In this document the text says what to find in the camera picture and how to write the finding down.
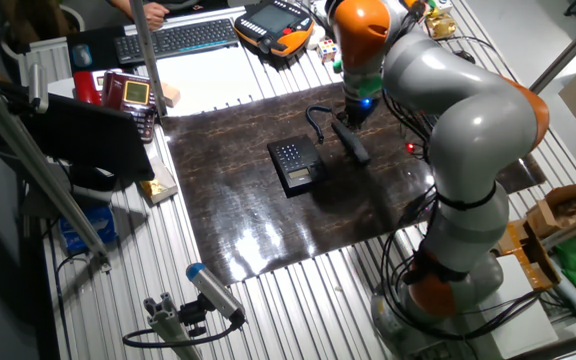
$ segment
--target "person's hand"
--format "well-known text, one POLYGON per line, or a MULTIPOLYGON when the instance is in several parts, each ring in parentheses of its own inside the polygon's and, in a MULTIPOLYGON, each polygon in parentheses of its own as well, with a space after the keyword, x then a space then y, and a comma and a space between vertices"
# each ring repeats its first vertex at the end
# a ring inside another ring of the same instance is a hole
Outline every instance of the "person's hand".
POLYGON ((144 5, 144 12, 146 13, 146 20, 148 21, 148 29, 155 31, 164 24, 164 15, 170 11, 161 4, 148 3, 144 5))

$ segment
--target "keyboard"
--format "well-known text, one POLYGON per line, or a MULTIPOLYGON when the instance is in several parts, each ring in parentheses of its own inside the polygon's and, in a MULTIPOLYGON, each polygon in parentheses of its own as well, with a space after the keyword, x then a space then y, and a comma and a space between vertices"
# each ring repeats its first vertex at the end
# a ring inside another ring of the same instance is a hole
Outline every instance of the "keyboard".
MULTIPOLYGON (((230 20, 214 20, 192 25, 158 30, 152 33, 155 57, 163 58, 192 54, 239 42, 230 20)), ((143 62, 137 35, 115 39, 120 64, 143 62)))

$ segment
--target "dark wooden surface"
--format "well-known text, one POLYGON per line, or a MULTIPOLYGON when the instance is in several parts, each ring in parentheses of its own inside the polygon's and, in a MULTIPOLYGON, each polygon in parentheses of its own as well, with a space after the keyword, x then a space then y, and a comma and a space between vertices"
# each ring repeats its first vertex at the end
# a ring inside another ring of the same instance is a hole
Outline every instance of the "dark wooden surface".
MULTIPOLYGON (((358 133, 372 156, 366 168, 346 155, 332 117, 317 113, 330 179, 287 198, 266 145, 301 134, 315 142, 304 115, 315 104, 342 109, 340 85, 165 121, 202 262, 225 284, 391 231, 403 206, 432 184, 381 104, 358 133)), ((514 192, 545 177, 528 156, 498 180, 514 192)))

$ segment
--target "monitor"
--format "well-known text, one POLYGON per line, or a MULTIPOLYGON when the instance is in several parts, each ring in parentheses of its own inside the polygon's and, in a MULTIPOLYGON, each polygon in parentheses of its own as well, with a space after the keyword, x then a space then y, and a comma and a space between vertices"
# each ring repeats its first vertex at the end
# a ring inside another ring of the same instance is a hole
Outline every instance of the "monitor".
MULTIPOLYGON (((28 99, 27 87, 1 82, 0 89, 28 99)), ((20 116, 44 154, 104 169, 127 181, 154 178, 131 115, 53 94, 48 103, 44 114, 20 116)), ((1 136, 0 146, 5 146, 1 136)))

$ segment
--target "orange handheld controller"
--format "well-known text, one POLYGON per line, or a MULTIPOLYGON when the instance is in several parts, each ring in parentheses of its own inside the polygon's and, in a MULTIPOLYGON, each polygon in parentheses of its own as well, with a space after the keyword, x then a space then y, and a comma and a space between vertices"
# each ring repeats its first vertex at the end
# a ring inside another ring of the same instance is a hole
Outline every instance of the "orange handheld controller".
POLYGON ((235 20, 235 31, 243 40, 280 57, 301 49, 312 28, 306 10, 280 0, 264 0, 235 20))

